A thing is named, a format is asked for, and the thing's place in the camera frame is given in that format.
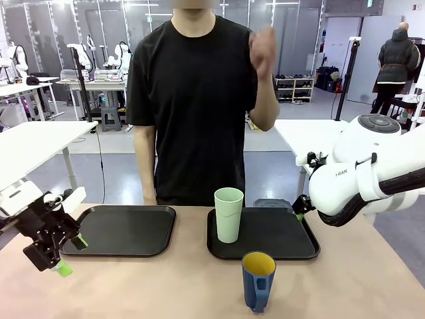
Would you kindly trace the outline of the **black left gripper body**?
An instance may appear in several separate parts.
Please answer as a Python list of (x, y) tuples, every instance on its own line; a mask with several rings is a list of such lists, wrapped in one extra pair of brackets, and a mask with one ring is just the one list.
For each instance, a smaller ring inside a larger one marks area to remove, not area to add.
[(65, 190), (59, 195), (48, 191), (16, 218), (15, 228), (44, 247), (61, 247), (71, 233), (80, 232), (80, 224), (66, 212), (66, 205), (78, 199), (77, 191)]

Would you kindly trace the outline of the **person's left hand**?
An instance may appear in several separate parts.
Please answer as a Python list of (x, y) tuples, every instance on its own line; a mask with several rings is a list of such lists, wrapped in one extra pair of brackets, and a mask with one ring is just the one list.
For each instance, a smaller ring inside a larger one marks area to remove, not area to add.
[(276, 62), (276, 35), (272, 27), (266, 27), (258, 32), (250, 33), (248, 46), (250, 62), (256, 70), (259, 81), (272, 76)]

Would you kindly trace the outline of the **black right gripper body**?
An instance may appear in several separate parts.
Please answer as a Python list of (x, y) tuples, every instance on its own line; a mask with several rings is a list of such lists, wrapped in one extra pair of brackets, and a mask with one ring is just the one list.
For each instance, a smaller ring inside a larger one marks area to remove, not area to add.
[(296, 215), (305, 215), (310, 211), (314, 211), (315, 206), (313, 205), (309, 196), (301, 194), (293, 202), (292, 209)]

